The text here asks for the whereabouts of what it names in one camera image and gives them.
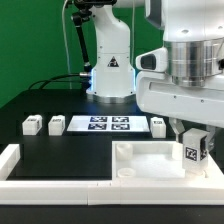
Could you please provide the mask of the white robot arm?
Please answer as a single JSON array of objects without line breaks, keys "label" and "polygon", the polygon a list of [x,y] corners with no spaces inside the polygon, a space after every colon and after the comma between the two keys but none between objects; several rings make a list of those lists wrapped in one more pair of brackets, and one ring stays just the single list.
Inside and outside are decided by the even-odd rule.
[{"label": "white robot arm", "polygon": [[109,112],[124,114],[123,103],[136,97],[141,111],[201,123],[220,130],[224,143],[224,0],[137,0],[145,18],[161,32],[155,38],[145,27],[139,42],[146,46],[129,62],[129,28],[115,18],[112,7],[91,9],[96,29],[96,66],[91,98]]}]

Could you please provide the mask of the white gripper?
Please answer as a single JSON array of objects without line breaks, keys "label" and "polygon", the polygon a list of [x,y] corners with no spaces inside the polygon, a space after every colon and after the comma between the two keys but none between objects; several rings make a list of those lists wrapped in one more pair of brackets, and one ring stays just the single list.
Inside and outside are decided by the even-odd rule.
[{"label": "white gripper", "polygon": [[208,77],[204,87],[181,87],[165,74],[167,57],[164,47],[136,57],[140,70],[136,78],[137,105],[143,112],[169,117],[178,143],[185,131],[181,120],[206,124],[206,147],[211,152],[216,127],[224,128],[224,74]]}]

